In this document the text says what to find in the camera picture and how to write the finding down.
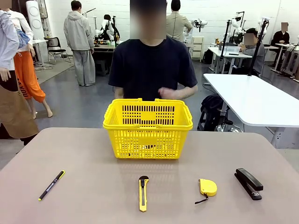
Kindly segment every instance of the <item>yellow shopping basket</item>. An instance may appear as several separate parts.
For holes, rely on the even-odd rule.
[[[117,158],[178,159],[193,123],[180,100],[115,99],[103,127]]]

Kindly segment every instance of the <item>orange pants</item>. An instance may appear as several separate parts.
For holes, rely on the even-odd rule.
[[[36,101],[43,102],[46,94],[38,84],[30,51],[16,53],[14,56],[14,66],[19,87],[24,98],[31,99],[33,97]]]

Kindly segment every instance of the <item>yellow tape measure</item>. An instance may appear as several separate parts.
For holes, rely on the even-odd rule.
[[[196,202],[195,204],[205,202],[209,199],[208,196],[214,196],[217,193],[217,185],[213,181],[205,180],[205,179],[199,179],[198,181],[199,181],[200,193],[206,196],[206,198],[204,200]]]
[[[139,210],[146,211],[146,184],[149,181],[148,176],[141,176],[139,178]]]

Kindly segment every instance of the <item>white wall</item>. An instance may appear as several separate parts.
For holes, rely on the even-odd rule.
[[[71,11],[71,0],[45,0],[45,2],[52,35],[57,36],[63,48],[67,49],[63,24],[68,12]],[[94,29],[93,16],[98,17],[97,25],[99,26],[104,14],[116,15],[117,28],[123,41],[130,37],[129,2],[129,0],[81,0],[83,12],[96,8],[88,14],[92,29]],[[240,4],[236,4],[235,0],[181,0],[180,13],[189,20],[200,18],[208,21],[208,25],[202,29],[201,33],[198,29],[193,31],[193,36],[205,37],[205,48],[215,38],[223,38],[226,21],[233,18],[238,11],[245,11],[244,28],[257,27],[257,22],[262,16],[270,17],[268,34],[264,38],[264,43],[270,43],[274,31],[280,30],[281,22],[289,22],[291,42],[296,42],[299,35],[297,2],[298,0],[249,0],[243,1],[239,6]],[[171,0],[168,0],[167,6],[167,14],[169,13],[171,13]]]

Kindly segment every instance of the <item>black pen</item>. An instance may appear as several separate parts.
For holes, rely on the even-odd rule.
[[[65,174],[64,170],[58,174],[58,176],[52,181],[52,183],[47,187],[47,189],[43,192],[43,194],[38,198],[38,201],[41,201],[43,197],[51,190],[51,188],[55,185],[55,183]]]

